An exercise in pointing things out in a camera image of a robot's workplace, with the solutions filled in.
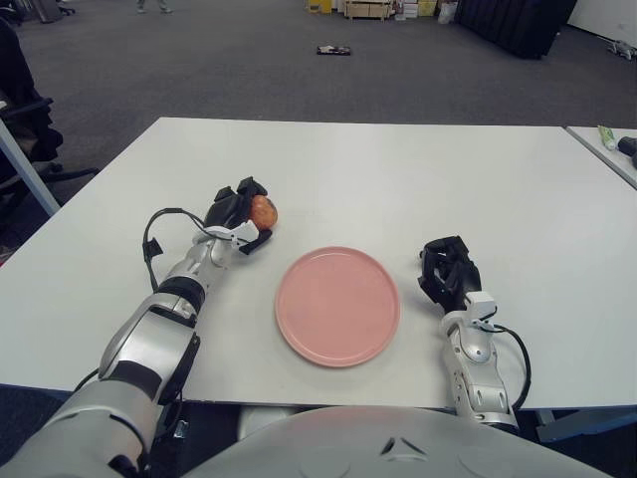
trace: white wall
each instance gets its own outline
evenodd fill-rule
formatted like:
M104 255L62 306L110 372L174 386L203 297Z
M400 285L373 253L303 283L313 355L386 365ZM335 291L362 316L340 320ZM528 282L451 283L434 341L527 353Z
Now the white wall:
M637 47L637 0L578 0L568 23Z

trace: plate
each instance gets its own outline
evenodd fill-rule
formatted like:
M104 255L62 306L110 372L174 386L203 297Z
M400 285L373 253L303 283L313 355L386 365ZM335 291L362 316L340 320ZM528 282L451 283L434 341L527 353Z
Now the plate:
M356 249L325 247L288 269L275 313L281 333L301 356L325 366L351 366L391 342L400 301L376 260Z

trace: table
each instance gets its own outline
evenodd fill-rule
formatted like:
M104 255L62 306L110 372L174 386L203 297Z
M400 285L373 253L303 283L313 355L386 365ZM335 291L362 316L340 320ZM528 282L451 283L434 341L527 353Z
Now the table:
M390 0L345 0L344 15L353 21L356 18L380 18L381 22L389 18Z
M569 126L566 129L579 142L588 148L593 154L604 161L608 166L623 177L628 184L637 189L637 168L626 154L619 150L609 151L604 147L596 127ZM617 142L624 137L637 137L637 129L614 128L613 134Z
M5 102L0 102L0 110L6 108L6 106L7 104ZM20 149L20 146L1 119L0 150L4 152L5 156L7 156L11 165L18 172L20 177L22 177L22 180L38 200L40 205L44 208L46 213L50 216L54 215L60 209L58 201L56 201L55 197L53 197L53 194L51 194L51 191L47 188L47 185L44 183L37 171L33 168L33 165L31 165L31 162L27 159L24 152L22 152L22 149Z
M637 192L557 127L159 119L0 268L0 382L72 389L150 292L149 216L203 215L218 188L248 175L267 185L280 222L202 310L186 399L450 406L442 309L418 289L417 253L460 234L498 301L496 322L528 345L527 408L637 402ZM162 277L194 230L174 217L151 233ZM401 297L390 346L352 368L310 364L275 323L286 269L327 245L377 259ZM497 340L515 398L522 359Z

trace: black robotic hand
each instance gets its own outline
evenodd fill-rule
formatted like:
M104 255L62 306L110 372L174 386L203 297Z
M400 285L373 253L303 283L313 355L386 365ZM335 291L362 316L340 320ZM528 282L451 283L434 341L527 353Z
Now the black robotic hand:
M617 149L630 156L633 166L637 167L637 137L622 137L617 144Z
M445 237L427 243L420 252L422 276L420 288L445 314L465 311L465 295L482 290L480 271L469 259L469 249L460 236Z
M246 222L250 219L253 199L257 195L267 196L268 191L252 176L246 177L239 183L237 192L234 192L230 186L219 189L214 204L210 206L206 214L204 227L223 226L233 229ZM271 236L271 229L260 228L257 240L240 247L239 250L246 255L250 254Z

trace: red apple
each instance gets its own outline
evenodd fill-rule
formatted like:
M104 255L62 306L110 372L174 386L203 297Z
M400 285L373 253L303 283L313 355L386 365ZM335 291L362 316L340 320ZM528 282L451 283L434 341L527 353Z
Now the red apple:
M250 219L255 223L257 229L260 231L270 229L277 223L278 218L277 208L270 199L261 195L256 195L252 198Z

